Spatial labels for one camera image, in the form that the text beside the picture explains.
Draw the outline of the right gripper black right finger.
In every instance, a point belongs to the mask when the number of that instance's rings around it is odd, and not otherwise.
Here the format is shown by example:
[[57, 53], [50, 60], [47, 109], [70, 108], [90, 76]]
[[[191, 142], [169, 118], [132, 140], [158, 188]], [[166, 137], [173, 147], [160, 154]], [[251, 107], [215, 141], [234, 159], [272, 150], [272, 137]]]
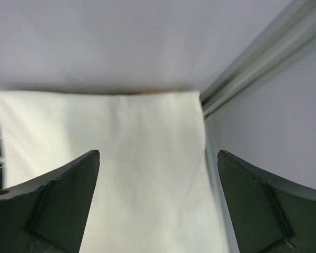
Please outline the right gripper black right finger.
[[218, 171], [240, 252], [316, 252], [316, 189], [224, 150]]

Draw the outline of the white printed t shirt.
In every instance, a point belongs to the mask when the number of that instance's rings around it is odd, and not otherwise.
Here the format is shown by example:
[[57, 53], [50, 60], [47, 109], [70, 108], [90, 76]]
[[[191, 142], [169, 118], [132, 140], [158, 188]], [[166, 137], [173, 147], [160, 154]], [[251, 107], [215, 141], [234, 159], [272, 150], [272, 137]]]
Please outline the white printed t shirt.
[[1, 91], [5, 185], [98, 150], [81, 252], [228, 252], [199, 96]]

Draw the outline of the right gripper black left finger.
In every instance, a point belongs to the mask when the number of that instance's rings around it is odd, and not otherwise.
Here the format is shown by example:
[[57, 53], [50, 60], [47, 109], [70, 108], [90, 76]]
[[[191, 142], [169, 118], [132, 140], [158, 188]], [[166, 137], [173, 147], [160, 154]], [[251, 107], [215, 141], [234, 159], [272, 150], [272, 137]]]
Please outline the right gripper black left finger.
[[79, 252], [100, 153], [0, 190], [0, 252]]

